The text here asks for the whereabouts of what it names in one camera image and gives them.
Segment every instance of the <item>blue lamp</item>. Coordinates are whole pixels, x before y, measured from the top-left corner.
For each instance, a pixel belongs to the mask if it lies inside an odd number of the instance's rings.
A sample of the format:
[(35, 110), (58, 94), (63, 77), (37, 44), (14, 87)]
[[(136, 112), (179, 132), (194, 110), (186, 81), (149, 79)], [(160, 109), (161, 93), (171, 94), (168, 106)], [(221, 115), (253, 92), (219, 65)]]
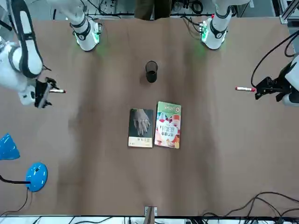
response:
[[(5, 134), (0, 139), (0, 160), (15, 160), (20, 157), (19, 150), (10, 134)], [(0, 181), (13, 184), (25, 184), (28, 190), (36, 192), (41, 190), (47, 182), (48, 170), (41, 162), (33, 163), (27, 170), (25, 181), (11, 181), (0, 175)]]

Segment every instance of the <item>blue lamp base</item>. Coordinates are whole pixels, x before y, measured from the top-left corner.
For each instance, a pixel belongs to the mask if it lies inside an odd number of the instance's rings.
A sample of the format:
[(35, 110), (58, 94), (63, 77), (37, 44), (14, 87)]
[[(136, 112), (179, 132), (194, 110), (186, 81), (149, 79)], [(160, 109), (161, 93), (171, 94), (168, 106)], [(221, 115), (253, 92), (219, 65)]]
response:
[(33, 163), (26, 173), (25, 180), (30, 181), (26, 184), (26, 187), (32, 191), (36, 192), (41, 190), (48, 179), (48, 170), (46, 165), (41, 162)]

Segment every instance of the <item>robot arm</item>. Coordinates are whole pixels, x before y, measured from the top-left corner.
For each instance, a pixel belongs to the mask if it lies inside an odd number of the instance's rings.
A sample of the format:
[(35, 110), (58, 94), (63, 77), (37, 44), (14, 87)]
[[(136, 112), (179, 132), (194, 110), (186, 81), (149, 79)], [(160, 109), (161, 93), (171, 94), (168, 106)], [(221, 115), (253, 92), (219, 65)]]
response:
[(87, 19), (80, 7), (81, 0), (47, 0), (47, 2), (68, 18), (82, 50), (90, 51), (100, 42), (101, 27), (98, 23)]
[(18, 92), (23, 105), (51, 105), (47, 96), (57, 88), (53, 79), (37, 80), (43, 70), (29, 10), (24, 0), (7, 0), (7, 11), (19, 45), (0, 41), (0, 85)]
[(224, 42), (228, 24), (232, 17), (232, 5), (243, 5), (250, 0), (213, 0), (215, 15), (202, 25), (201, 41), (210, 49), (216, 50)]
[(281, 71), (279, 76), (272, 80), (266, 77), (256, 85), (256, 99), (263, 95), (278, 92), (276, 101), (283, 101), (285, 105), (299, 106), (299, 56), (296, 56)]

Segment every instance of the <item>book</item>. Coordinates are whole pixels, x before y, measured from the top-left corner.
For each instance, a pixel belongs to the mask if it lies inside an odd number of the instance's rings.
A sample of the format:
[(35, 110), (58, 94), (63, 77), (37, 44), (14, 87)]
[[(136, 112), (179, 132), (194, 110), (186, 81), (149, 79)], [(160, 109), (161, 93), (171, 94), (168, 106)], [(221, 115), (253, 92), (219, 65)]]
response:
[(181, 110), (181, 105), (158, 102), (155, 145), (179, 148)]
[(153, 117), (153, 110), (130, 110), (128, 134), (129, 147), (153, 147)]

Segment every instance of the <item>brown table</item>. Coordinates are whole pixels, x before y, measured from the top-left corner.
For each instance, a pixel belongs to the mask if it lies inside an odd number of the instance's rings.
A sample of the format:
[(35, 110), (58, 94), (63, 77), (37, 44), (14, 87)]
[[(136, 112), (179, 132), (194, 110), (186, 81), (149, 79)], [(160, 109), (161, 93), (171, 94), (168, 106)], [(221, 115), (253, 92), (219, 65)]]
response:
[[(220, 50), (206, 49), (183, 19), (103, 21), (95, 51), (85, 53), (68, 22), (37, 22), (44, 72), (67, 90), (52, 94), (53, 107), (22, 106), (0, 88), (1, 134), (9, 132), (21, 154), (1, 161), (5, 178), (22, 180), (31, 163), (44, 162), (49, 178), (23, 214), (219, 215), (272, 190), (299, 197), (299, 111), (255, 101), (249, 86), (255, 65), (289, 35), (278, 18), (233, 19)], [(274, 51), (254, 82), (277, 77), (290, 59)], [(147, 61), (158, 63), (158, 80), (144, 80)], [(128, 148), (132, 107), (156, 110), (158, 101), (182, 105), (181, 148)], [(0, 211), (25, 199), (24, 186), (0, 182)], [(296, 205), (264, 197), (279, 209)], [(247, 210), (232, 215), (245, 215)], [(252, 215), (273, 216), (256, 202)]]

